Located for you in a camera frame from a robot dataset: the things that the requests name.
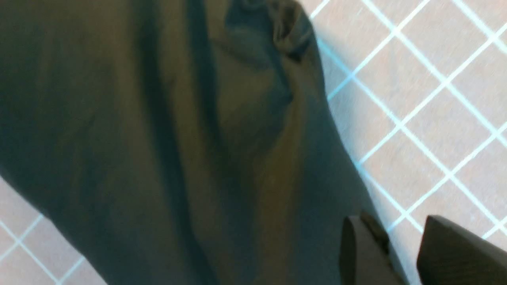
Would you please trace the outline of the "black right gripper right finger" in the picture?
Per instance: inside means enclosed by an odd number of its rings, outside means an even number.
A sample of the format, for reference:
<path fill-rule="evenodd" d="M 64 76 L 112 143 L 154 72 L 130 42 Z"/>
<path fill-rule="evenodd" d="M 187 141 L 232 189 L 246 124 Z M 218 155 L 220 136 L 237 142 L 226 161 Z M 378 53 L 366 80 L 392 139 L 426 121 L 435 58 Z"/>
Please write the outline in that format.
<path fill-rule="evenodd" d="M 462 226 L 428 215 L 417 257 L 423 285 L 505 285 L 507 253 Z"/>

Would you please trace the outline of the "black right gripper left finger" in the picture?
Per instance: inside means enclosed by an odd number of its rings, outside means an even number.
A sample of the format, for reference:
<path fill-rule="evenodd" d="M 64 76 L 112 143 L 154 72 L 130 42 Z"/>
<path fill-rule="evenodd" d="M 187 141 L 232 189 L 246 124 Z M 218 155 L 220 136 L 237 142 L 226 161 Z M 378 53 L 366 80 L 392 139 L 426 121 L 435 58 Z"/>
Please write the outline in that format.
<path fill-rule="evenodd" d="M 391 241 L 373 215 L 361 212 L 344 218 L 340 275 L 343 285 L 405 285 L 404 273 L 395 267 Z"/>

